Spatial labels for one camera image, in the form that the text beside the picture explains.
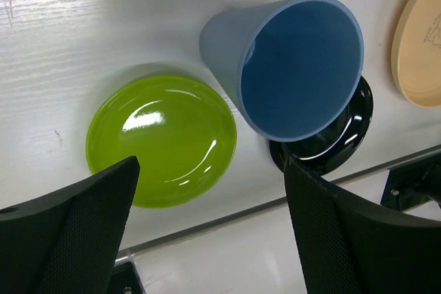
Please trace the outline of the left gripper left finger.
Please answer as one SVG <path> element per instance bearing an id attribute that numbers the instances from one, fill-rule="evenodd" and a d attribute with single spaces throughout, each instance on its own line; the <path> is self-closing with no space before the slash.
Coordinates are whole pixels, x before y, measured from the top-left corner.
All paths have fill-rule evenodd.
<path id="1" fill-rule="evenodd" d="M 1 210 L 2 293 L 105 293 L 140 174 L 130 156 Z"/>

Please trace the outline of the orange plastic plate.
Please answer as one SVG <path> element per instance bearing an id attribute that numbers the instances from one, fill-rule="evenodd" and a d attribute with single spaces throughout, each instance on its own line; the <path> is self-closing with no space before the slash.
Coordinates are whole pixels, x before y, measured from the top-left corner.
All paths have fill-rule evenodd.
<path id="1" fill-rule="evenodd" d="M 408 0 L 391 46 L 391 72 L 419 107 L 440 106 L 440 0 Z"/>

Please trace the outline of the blue plastic cup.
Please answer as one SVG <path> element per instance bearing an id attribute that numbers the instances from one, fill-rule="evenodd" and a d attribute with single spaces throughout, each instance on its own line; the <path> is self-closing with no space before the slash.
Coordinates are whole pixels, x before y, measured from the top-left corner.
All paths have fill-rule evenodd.
<path id="1" fill-rule="evenodd" d="M 294 142 L 330 125 L 362 72 L 358 21 L 338 0 L 282 0 L 233 8 L 203 27 L 199 50 L 254 131 Z"/>

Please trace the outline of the black plastic plate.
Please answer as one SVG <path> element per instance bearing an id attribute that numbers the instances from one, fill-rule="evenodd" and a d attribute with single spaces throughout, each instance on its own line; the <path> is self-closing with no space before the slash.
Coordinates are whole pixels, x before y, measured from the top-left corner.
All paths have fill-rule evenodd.
<path id="1" fill-rule="evenodd" d="M 348 105 L 329 126 L 303 140 L 290 143 L 269 141 L 271 158 L 281 171 L 287 159 L 295 158 L 320 176 L 328 174 L 357 150 L 367 133 L 372 114 L 371 88 L 361 77 Z"/>

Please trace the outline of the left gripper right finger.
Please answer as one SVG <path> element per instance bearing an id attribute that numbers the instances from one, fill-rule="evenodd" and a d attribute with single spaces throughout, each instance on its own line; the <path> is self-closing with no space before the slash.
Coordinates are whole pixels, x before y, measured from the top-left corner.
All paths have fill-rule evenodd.
<path id="1" fill-rule="evenodd" d="M 308 293 L 440 292 L 440 222 L 366 200 L 294 159 L 284 180 Z"/>

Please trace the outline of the green plastic plate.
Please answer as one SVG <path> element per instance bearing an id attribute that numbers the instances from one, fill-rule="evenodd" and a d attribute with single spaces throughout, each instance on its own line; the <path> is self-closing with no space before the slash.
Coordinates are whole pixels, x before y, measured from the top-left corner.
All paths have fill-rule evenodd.
<path id="1" fill-rule="evenodd" d="M 193 78 L 161 75 L 122 87 L 97 110 L 85 155 L 94 174 L 128 156 L 140 165 L 134 206 L 175 207 L 211 189 L 237 141 L 224 99 Z"/>

